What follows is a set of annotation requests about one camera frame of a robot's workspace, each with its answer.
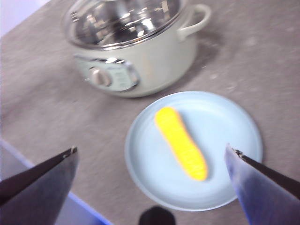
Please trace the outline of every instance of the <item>stainless steel inner pot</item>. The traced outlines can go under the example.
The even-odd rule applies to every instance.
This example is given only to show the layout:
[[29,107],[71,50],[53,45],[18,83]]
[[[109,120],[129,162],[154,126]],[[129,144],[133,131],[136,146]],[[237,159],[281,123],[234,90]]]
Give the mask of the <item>stainless steel inner pot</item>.
[[64,29],[83,48],[123,46],[158,33],[184,6],[182,0],[80,0],[67,11]]

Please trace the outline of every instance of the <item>gray countertop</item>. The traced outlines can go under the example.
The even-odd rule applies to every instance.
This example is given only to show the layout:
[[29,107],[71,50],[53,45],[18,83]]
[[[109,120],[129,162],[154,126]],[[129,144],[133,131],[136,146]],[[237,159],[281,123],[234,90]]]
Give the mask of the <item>gray countertop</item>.
[[[1,39],[1,138],[33,163],[77,145],[72,191],[116,225],[155,204],[131,180],[124,141],[138,113],[162,96],[210,91],[254,118],[264,163],[300,180],[299,0],[203,0],[209,25],[185,76],[149,97],[124,99],[82,81],[60,22],[71,4],[52,0]],[[246,224],[238,201],[206,212],[172,210],[179,225]]]

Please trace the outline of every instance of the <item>black object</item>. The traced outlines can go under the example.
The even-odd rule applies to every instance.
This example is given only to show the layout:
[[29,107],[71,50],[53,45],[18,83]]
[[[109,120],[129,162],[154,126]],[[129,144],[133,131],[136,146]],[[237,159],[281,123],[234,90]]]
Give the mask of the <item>black object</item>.
[[0,224],[53,225],[77,164],[77,148],[71,148],[0,182]]
[[175,217],[171,212],[155,206],[146,210],[140,217],[139,225],[175,225]]

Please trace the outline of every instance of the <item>pot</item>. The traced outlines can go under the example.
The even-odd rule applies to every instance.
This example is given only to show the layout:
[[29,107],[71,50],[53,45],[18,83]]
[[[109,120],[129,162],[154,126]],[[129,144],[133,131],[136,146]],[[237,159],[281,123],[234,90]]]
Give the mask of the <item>pot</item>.
[[[193,15],[203,13],[191,25]],[[187,0],[81,0],[64,30],[84,80],[122,97],[142,97],[180,79],[197,54],[192,34],[210,8]]]

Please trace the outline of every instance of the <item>control panel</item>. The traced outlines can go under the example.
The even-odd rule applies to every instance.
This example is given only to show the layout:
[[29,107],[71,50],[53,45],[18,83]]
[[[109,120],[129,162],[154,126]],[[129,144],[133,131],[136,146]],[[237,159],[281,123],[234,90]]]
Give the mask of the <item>control panel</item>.
[[74,55],[86,81],[94,86],[112,91],[126,91],[139,82],[132,64],[117,58],[97,59]]

